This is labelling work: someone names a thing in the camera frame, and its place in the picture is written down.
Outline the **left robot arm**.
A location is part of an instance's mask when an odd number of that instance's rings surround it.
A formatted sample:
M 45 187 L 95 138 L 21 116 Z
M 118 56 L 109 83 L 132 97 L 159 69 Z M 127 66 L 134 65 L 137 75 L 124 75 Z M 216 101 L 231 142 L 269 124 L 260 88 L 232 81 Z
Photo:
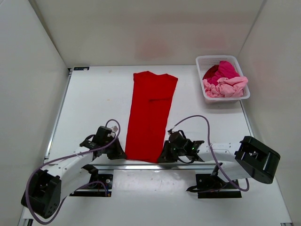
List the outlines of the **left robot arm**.
M 25 207 L 30 203 L 31 210 L 44 219 L 52 217 L 60 209 L 60 203 L 80 187 L 94 187 L 98 184 L 98 169 L 91 162 L 102 154 L 110 160 L 126 159 L 121 144 L 116 139 L 105 149 L 83 155 L 85 150 L 101 147 L 99 144 L 85 140 L 80 144 L 83 151 L 73 157 L 59 160 L 52 165 L 45 165 L 34 172 L 26 184 L 21 199 Z

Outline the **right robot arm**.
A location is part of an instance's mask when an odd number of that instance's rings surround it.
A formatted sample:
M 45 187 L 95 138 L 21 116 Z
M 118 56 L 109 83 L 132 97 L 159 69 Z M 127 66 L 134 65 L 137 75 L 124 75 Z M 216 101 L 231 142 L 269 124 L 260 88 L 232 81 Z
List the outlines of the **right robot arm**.
M 217 162 L 211 184 L 223 188 L 229 180 L 253 178 L 271 184 L 280 161 L 280 154 L 251 136 L 239 143 L 208 144 L 203 140 L 191 141 L 183 131 L 172 132 L 164 142 L 158 163 L 173 163 L 187 158 L 186 163 Z

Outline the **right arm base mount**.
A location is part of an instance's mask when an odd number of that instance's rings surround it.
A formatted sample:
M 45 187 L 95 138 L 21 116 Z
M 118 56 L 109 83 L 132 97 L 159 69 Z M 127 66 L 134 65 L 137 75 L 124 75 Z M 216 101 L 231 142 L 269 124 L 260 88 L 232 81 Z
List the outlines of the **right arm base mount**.
M 215 166 L 212 173 L 196 173 L 196 184 L 186 189 L 196 193 L 198 199 L 229 199 L 241 198 L 241 191 L 230 182 L 224 182 L 218 175 L 219 168 Z

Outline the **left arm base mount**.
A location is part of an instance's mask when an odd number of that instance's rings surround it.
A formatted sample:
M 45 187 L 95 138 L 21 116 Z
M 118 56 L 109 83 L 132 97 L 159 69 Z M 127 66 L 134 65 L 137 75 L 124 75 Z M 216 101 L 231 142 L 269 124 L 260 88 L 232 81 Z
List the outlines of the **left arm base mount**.
M 111 197 L 113 174 L 101 173 L 100 170 L 93 165 L 86 165 L 83 169 L 90 174 L 89 182 L 70 194 L 70 196 Z

